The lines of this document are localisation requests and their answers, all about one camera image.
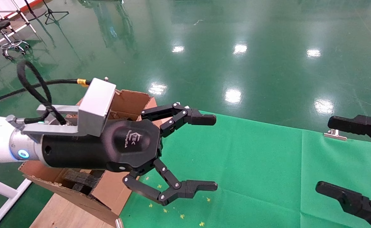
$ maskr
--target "cardboard flap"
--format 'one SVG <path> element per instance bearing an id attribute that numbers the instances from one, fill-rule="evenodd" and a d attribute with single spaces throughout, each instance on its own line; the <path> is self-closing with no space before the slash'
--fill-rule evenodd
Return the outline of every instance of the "cardboard flap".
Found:
<path id="1" fill-rule="evenodd" d="M 151 97 L 143 92 L 129 90 L 116 91 L 111 110 L 140 115 Z"/>
<path id="2" fill-rule="evenodd" d="M 149 102 L 145 105 L 145 108 L 144 109 L 148 109 L 148 108 L 154 108 L 154 107 L 157 107 L 157 103 L 156 103 L 156 98 L 155 97 L 151 97 Z"/>
<path id="3" fill-rule="evenodd" d="M 92 190 L 91 195 L 96 197 L 102 203 L 119 215 L 125 206 L 130 193 L 122 182 L 128 172 L 110 172 L 105 171 L 97 186 Z"/>
<path id="4" fill-rule="evenodd" d="M 26 175 L 50 182 L 54 182 L 63 171 L 60 168 L 47 167 L 41 161 L 25 161 L 18 170 Z"/>
<path id="5" fill-rule="evenodd" d="M 140 116 L 136 115 L 136 114 L 132 114 L 132 113 L 121 112 L 121 111 L 112 111 L 111 110 L 108 119 L 117 120 L 117 119 L 120 119 L 120 118 L 129 118 L 132 121 L 136 121 L 140 118 Z"/>
<path id="6" fill-rule="evenodd" d="M 112 226 L 115 225 L 115 220 L 119 217 L 113 211 L 108 210 L 103 204 L 97 202 L 95 199 L 92 199 L 89 196 L 84 195 L 83 193 L 62 187 L 60 186 L 61 184 L 46 182 L 28 175 L 23 176 L 35 184 L 57 193 L 61 197 L 77 205 L 79 208 L 89 212 L 90 214 Z"/>

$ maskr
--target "tripod stand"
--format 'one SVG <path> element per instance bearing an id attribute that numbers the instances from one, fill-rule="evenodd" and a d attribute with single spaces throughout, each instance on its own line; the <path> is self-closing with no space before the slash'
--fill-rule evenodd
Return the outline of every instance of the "tripod stand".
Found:
<path id="1" fill-rule="evenodd" d="M 27 13 L 27 14 L 25 15 L 25 17 L 27 18 L 27 20 L 28 20 L 29 22 L 32 21 L 32 20 L 37 19 L 38 17 L 42 17 L 42 16 L 46 13 L 46 10 L 41 9 L 41 8 L 32 10 L 32 8 L 31 8 L 31 6 L 29 5 L 28 1 L 27 1 L 27 0 L 24 0 L 24 1 L 25 1 L 25 4 L 26 4 L 27 7 L 28 7 L 29 12 L 30 12 L 30 14 Z"/>
<path id="2" fill-rule="evenodd" d="M 54 13 L 65 13 L 65 15 L 64 15 L 63 17 L 65 17 L 65 16 L 67 16 L 67 14 L 69 14 L 68 11 L 53 11 L 53 10 L 51 10 L 51 9 L 49 8 L 48 4 L 46 4 L 45 0 L 42 0 L 42 1 L 43 1 L 43 3 L 45 4 L 46 8 L 48 9 L 48 10 L 47 10 L 47 13 L 45 13 L 45 17 L 46 17 L 45 24 L 48 24 L 48 20 L 49 20 L 49 19 L 51 19 L 53 22 L 58 21 L 58 20 L 56 20 L 55 17 L 53 16 Z"/>

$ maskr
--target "white robotic arm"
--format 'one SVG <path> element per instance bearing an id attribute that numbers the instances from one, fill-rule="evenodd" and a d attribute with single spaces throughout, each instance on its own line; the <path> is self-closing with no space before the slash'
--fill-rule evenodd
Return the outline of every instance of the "white robotic arm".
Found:
<path id="1" fill-rule="evenodd" d="M 0 117 L 0 163 L 39 160 L 37 151 L 42 154 L 39 144 Z"/>

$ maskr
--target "stool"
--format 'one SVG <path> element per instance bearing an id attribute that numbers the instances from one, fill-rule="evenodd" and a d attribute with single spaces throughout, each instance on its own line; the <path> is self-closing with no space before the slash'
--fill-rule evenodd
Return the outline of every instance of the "stool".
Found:
<path id="1" fill-rule="evenodd" d="M 25 44 L 25 48 L 30 48 L 29 44 L 23 40 L 14 40 L 11 41 L 9 37 L 3 32 L 2 29 L 7 28 L 9 25 L 11 25 L 10 21 L 8 20 L 1 20 L 0 21 L 0 33 L 4 36 L 4 39 L 6 39 L 7 43 L 1 45 L 1 49 L 3 50 L 3 56 L 6 59 L 12 60 L 13 57 L 8 55 L 8 50 L 13 49 L 15 51 L 21 51 L 22 55 L 25 55 L 25 49 L 23 49 L 20 45 Z"/>

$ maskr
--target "metal clip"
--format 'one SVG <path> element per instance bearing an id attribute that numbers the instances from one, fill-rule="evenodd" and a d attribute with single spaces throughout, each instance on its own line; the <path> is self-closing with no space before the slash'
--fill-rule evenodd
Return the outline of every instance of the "metal clip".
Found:
<path id="1" fill-rule="evenodd" d="M 338 134 L 338 130 L 331 129 L 327 133 L 323 133 L 325 137 L 333 138 L 333 139 L 338 139 L 341 141 L 347 141 L 347 137 L 341 136 Z"/>

